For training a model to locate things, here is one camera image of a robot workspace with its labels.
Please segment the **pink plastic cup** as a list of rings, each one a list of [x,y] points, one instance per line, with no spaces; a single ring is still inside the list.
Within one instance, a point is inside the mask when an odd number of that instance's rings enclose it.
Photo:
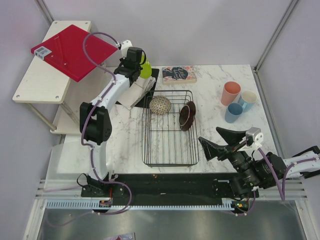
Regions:
[[[221,103],[224,106],[231,104],[241,92],[241,86],[235,81],[228,81],[223,86]]]

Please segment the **dark brown plate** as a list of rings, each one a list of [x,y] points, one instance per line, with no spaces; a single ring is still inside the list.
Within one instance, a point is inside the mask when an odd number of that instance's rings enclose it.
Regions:
[[[180,110],[179,126],[180,130],[186,132],[192,126],[196,115],[196,105],[193,101],[188,101]]]

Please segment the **blue-grey cup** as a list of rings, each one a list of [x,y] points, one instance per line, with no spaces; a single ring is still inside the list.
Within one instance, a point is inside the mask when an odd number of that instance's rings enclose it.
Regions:
[[[242,113],[243,107],[239,103],[233,102],[228,105],[224,119],[227,123],[231,124],[234,123]]]

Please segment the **light blue mug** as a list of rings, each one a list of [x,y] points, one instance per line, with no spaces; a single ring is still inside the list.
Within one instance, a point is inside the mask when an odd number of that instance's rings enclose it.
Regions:
[[[237,101],[237,103],[242,107],[243,112],[248,112],[252,106],[256,103],[258,97],[250,90],[243,91]]]

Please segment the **patterned ceramic bowl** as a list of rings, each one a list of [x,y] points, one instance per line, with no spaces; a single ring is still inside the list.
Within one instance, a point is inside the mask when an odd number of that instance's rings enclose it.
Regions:
[[[164,96],[156,96],[149,103],[149,109],[152,113],[163,115],[171,110],[171,102]]]

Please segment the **grey wire dish rack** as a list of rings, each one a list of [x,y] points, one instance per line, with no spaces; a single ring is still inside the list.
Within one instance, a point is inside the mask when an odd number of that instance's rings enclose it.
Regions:
[[[169,99],[168,113],[152,113],[149,105],[156,96]],[[193,101],[190,90],[153,90],[143,101],[142,161],[149,167],[190,167],[199,162],[198,130],[194,120],[188,131],[181,131],[179,115],[182,107]]]

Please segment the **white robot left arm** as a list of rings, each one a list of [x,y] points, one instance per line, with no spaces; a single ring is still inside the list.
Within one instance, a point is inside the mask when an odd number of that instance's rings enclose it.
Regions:
[[[122,58],[118,67],[111,72],[112,80],[102,92],[91,102],[80,105],[80,142],[90,150],[90,167],[92,173],[86,177],[87,185],[84,190],[89,190],[99,197],[106,196],[110,185],[117,182],[108,180],[108,175],[101,178],[94,162],[94,152],[105,144],[112,134],[110,111],[121,95],[128,90],[139,78],[142,65],[146,62],[145,52],[139,47],[121,47]]]

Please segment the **lime green plate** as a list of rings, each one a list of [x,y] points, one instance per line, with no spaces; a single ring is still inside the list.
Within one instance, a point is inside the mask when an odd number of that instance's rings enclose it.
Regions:
[[[152,66],[144,52],[141,56],[140,67],[142,68],[140,71],[140,77],[142,79],[148,79],[152,75]]]

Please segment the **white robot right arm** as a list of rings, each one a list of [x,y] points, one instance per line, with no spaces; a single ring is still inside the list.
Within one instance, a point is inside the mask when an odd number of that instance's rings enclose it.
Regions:
[[[256,189],[276,186],[281,200],[285,200],[286,179],[309,178],[320,173],[320,149],[312,146],[291,158],[282,158],[272,152],[264,153],[264,134],[260,128],[251,127],[245,131],[217,127],[216,131],[226,145],[218,145],[199,137],[207,161],[228,160],[236,170],[236,176],[229,183],[230,193],[244,198]]]

